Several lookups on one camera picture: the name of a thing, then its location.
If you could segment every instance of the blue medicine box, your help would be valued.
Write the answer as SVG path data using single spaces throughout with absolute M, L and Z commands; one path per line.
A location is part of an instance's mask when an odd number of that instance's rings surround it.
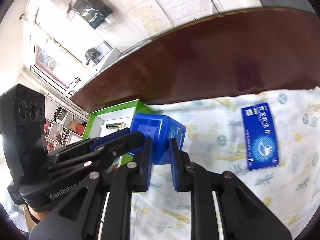
M 159 114 L 135 114 L 132 118 L 130 132 L 139 131 L 153 140 L 153 163 L 169 164 L 169 139 L 176 138 L 179 150 L 182 150 L 186 127 L 176 120 Z
M 242 108 L 249 171 L 279 164 L 276 131 L 268 103 Z

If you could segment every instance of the white shelving unit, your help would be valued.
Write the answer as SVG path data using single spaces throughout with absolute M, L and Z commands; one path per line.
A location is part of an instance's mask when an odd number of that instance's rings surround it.
M 54 121 L 54 113 L 56 112 L 56 109 L 58 107 L 61 107 L 66 114 L 65 116 L 58 116 L 56 121 Z M 45 96 L 45 117 L 46 120 L 51 123 L 49 133 L 46 135 L 46 141 L 53 144 L 53 149 L 58 149 L 65 145 L 69 145 L 81 140 L 82 136 L 71 131 L 69 129 L 69 125 L 72 122 L 73 117 L 77 121 L 77 123 L 83 123 L 86 122 L 86 120 L 63 108 L 58 103 L 52 101 L 48 96 Z M 65 137 L 67 139 L 65 139 L 65 141 L 62 143 L 61 140 L 58 140 L 58 137 L 56 137 L 56 135 L 62 135 L 63 131 L 66 131 L 64 133 L 66 134 Z

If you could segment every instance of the green box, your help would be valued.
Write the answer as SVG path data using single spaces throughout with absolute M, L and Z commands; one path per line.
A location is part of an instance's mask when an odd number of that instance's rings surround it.
M 82 135 L 82 140 L 87 138 L 103 137 L 116 131 L 116 129 L 102 129 L 106 123 L 124 122 L 126 127 L 130 127 L 134 114 L 155 114 L 149 107 L 145 106 L 140 100 L 133 100 L 115 106 L 110 106 L 90 114 L 88 123 Z M 121 164 L 132 160 L 132 155 L 123 155 Z

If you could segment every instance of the person's hand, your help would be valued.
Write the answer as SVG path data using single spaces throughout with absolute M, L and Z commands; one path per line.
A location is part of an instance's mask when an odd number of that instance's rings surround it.
M 34 211 L 31 207 L 29 207 L 30 213 L 39 221 L 44 219 L 44 217 L 49 213 L 49 211 L 44 211 L 44 212 L 36 212 Z

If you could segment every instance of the metal rivet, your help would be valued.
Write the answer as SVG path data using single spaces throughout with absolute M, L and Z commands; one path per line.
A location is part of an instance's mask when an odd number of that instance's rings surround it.
M 193 162 L 189 162 L 189 163 L 186 164 L 186 167 L 187 167 L 188 169 L 194 169 L 194 168 L 196 167 L 196 164 L 193 163 Z
M 232 179 L 233 178 L 233 173 L 231 171 L 224 171 L 222 174 L 227 179 Z
M 129 169 L 133 169 L 133 168 L 137 167 L 137 164 L 135 162 L 128 162 L 127 163 L 127 167 Z
M 93 171 L 89 174 L 90 179 L 97 179 L 99 178 L 99 172 Z
M 92 161 L 87 161 L 83 164 L 84 167 L 88 167 L 92 164 Z

